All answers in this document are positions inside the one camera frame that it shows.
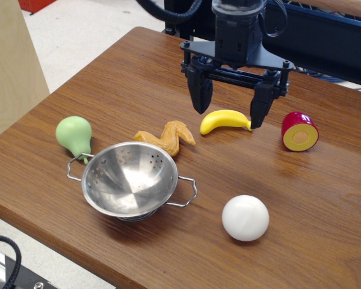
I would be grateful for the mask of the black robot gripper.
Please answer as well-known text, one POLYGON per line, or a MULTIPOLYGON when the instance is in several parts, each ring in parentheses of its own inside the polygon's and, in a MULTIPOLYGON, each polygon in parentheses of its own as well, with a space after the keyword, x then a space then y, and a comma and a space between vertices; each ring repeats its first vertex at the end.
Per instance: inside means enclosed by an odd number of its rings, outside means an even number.
POLYGON ((213 81, 254 89, 250 104, 251 129, 260 128, 275 99, 288 92, 288 75, 294 65, 267 51, 264 38, 279 36, 287 26, 282 1, 282 26, 267 33, 265 1, 213 1, 215 39, 208 42, 186 40, 182 72, 187 78, 194 109, 203 114, 212 99, 213 81))

